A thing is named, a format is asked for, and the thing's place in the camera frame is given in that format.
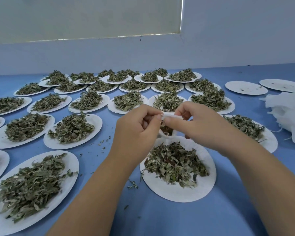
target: left hand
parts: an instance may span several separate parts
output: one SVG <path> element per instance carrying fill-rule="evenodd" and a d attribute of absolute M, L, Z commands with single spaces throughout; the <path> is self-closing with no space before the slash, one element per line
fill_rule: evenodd
<path fill-rule="evenodd" d="M 117 120 L 111 155 L 137 166 L 146 158 L 161 125 L 162 111 L 142 104 Z"/>

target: hand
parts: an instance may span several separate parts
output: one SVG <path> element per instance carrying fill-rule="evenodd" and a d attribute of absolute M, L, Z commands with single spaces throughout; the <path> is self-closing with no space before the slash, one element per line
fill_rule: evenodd
<path fill-rule="evenodd" d="M 118 119 L 112 155 L 133 162 L 135 166 L 143 161 L 157 138 L 161 114 L 162 111 L 142 104 Z"/>
<path fill-rule="evenodd" d="M 245 134 L 229 124 L 222 116 L 205 105 L 183 102 L 175 111 L 178 118 L 165 118 L 166 126 L 185 134 L 196 143 L 216 151 L 238 144 Z"/>

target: blue table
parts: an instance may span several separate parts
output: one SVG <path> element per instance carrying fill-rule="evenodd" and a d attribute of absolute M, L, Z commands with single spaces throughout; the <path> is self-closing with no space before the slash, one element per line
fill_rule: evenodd
<path fill-rule="evenodd" d="M 266 109 L 265 103 L 259 100 L 260 96 L 233 93 L 225 88 L 225 83 L 232 80 L 258 83 L 261 79 L 269 78 L 295 81 L 295 64 L 193 69 L 193 71 L 201 73 L 203 78 L 219 84 L 225 90 L 226 96 L 236 104 L 236 109 L 232 114 L 247 116 L 271 130 L 279 130 L 275 118 L 267 114 L 269 109 Z M 12 97 L 13 92 L 25 83 L 37 82 L 43 76 L 0 76 L 0 98 Z M 116 89 L 107 93 L 107 95 L 113 98 L 123 93 Z M 279 91 L 272 90 L 268 92 L 268 94 L 279 93 Z M 142 92 L 142 95 L 147 98 L 156 94 L 158 93 L 151 89 Z M 191 94 L 185 89 L 179 92 L 179 95 L 186 99 Z M 37 101 L 46 95 L 48 95 L 48 92 L 34 95 L 33 101 Z M 80 92 L 70 94 L 73 100 L 78 98 L 79 95 Z M 8 123 L 26 114 L 27 111 L 24 108 L 3 117 Z M 58 122 L 64 116 L 71 114 L 71 112 L 69 112 L 68 108 L 63 108 L 51 114 Z M 95 111 L 93 114 L 100 116 L 103 120 L 101 131 L 87 143 L 69 149 L 79 159 L 79 174 L 82 174 L 82 176 L 78 177 L 71 192 L 55 210 L 33 226 L 15 235 L 44 235 L 83 188 L 92 172 L 97 169 L 107 156 L 112 144 L 116 121 L 121 115 L 112 113 L 107 107 Z M 295 174 L 295 144 L 291 139 L 285 140 L 291 136 L 290 133 L 282 130 L 274 134 L 279 142 L 279 147 L 274 152 L 274 155 Z M 104 140 L 104 143 L 98 146 L 101 140 Z M 43 144 L 43 137 L 40 137 L 28 144 L 7 149 L 6 151 L 9 153 L 11 160 L 5 173 L 21 162 L 43 152 L 51 151 L 51 149 Z M 130 190 L 127 189 L 127 186 L 130 185 L 128 182 L 120 197 L 110 235 L 267 235 L 235 168 L 227 158 L 219 153 L 212 150 L 209 150 L 209 152 L 216 164 L 217 179 L 213 190 L 207 196 L 195 202 L 176 203 L 156 195 L 147 187 L 144 181 L 139 184 L 138 189 Z M 136 182 L 140 181 L 139 167 L 134 170 L 130 179 Z"/>

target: forearm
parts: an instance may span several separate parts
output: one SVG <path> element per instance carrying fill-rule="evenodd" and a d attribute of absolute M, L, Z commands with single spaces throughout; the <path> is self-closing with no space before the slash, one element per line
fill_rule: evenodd
<path fill-rule="evenodd" d="M 109 235 L 121 191 L 135 166 L 108 157 L 47 235 Z"/>
<path fill-rule="evenodd" d="M 295 235 L 295 175 L 246 136 L 225 155 L 238 171 L 270 235 Z"/>

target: blue tabletop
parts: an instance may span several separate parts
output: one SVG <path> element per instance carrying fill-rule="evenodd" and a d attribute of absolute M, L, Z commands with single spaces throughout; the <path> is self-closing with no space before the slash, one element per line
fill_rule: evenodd
<path fill-rule="evenodd" d="M 262 79 L 270 78 L 295 81 L 295 64 L 193 69 L 193 71 L 199 72 L 203 78 L 207 78 L 222 87 L 226 92 L 226 97 L 232 99 L 236 104 L 236 109 L 231 114 L 240 114 L 252 118 L 273 131 L 280 129 L 275 118 L 267 114 L 269 109 L 265 108 L 264 101 L 259 100 L 262 96 L 231 92 L 225 88 L 225 83 L 232 80 L 258 83 Z M 0 76 L 0 98 L 12 97 L 14 91 L 25 83 L 38 82 L 43 76 L 44 74 Z M 279 91 L 272 90 L 268 92 L 268 94 L 279 93 Z M 116 89 L 106 94 L 112 99 L 114 96 L 124 94 L 124 92 Z M 151 89 L 142 92 L 142 95 L 147 98 L 156 94 L 159 93 Z M 185 89 L 178 93 L 186 99 L 191 94 Z M 48 92 L 31 97 L 33 97 L 33 101 L 37 101 L 46 95 L 48 95 Z M 69 95 L 74 100 L 79 97 L 80 92 Z M 8 123 L 26 114 L 26 108 L 23 108 L 2 117 Z M 70 114 L 72 113 L 68 108 L 51 113 L 56 122 Z M 68 150 L 78 157 L 80 163 L 80 176 L 71 192 L 49 215 L 14 235 L 44 235 L 107 156 L 113 141 L 116 121 L 122 115 L 109 111 L 107 107 L 92 112 L 92 114 L 102 118 L 102 129 L 87 143 Z M 279 145 L 273 154 L 295 174 L 295 144 L 291 139 L 287 139 L 291 136 L 290 132 L 282 130 L 274 134 Z M 102 140 L 104 140 L 104 143 L 98 146 L 98 143 Z M 46 147 L 43 143 L 43 137 L 40 137 L 28 144 L 5 151 L 10 155 L 10 163 L 5 170 L 5 173 L 7 173 L 23 161 L 43 152 L 52 151 L 52 149 Z M 138 189 L 130 190 L 127 189 L 127 186 L 130 185 L 128 182 L 122 191 L 110 235 L 267 235 L 235 168 L 227 158 L 221 156 L 218 152 L 210 149 L 208 151 L 216 164 L 217 179 L 215 186 L 207 196 L 190 203 L 171 202 L 155 194 L 144 181 L 139 184 Z M 133 171 L 130 180 L 140 181 L 139 167 Z"/>

